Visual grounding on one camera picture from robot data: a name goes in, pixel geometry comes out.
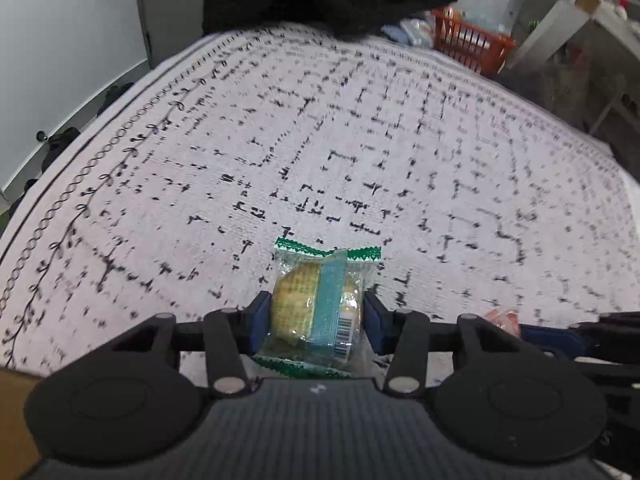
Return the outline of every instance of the plastic bag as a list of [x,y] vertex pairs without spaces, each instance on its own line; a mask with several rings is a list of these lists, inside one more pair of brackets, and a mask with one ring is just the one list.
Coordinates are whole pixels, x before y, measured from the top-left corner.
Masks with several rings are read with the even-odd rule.
[[286,373],[320,368],[349,371],[360,342],[366,274],[380,248],[319,251],[278,238],[278,279],[271,299],[271,331],[258,362]]
[[484,318],[489,323],[520,339],[518,313],[515,310],[499,310],[498,308],[494,308],[484,314]]
[[426,50],[430,50],[434,45],[434,27],[426,20],[418,20],[412,18],[410,20],[402,20],[400,28],[409,37],[412,46],[419,46]]

